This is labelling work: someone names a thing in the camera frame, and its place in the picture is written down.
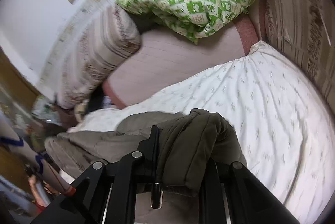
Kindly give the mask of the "person's right hand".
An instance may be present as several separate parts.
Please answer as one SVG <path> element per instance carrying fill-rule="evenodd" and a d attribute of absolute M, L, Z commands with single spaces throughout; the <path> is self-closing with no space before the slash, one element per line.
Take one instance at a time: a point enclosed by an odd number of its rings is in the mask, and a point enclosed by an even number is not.
<path fill-rule="evenodd" d="M 47 207 L 60 193 L 35 175 L 28 178 L 31 192 L 39 206 Z"/>

